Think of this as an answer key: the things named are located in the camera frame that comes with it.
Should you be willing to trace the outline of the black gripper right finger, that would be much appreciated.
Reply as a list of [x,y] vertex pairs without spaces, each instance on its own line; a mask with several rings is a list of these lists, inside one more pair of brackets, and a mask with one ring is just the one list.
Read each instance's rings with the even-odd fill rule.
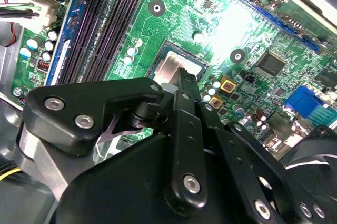
[[197,114],[205,140],[220,156],[230,178],[232,206],[241,223],[327,223],[328,208],[290,175],[242,126],[223,126],[212,107]]

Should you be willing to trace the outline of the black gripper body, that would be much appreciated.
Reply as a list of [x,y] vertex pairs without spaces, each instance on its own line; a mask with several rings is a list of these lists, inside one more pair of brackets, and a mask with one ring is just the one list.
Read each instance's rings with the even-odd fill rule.
[[243,191],[201,138],[151,136],[79,175],[56,223],[263,223],[256,187]]

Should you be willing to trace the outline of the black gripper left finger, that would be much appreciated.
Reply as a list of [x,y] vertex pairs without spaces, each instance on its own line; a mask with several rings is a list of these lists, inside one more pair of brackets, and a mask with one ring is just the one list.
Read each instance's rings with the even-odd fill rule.
[[184,69],[167,84],[138,78],[34,89],[22,117],[23,171],[60,202],[79,175],[151,136],[202,140],[200,102],[196,77]]

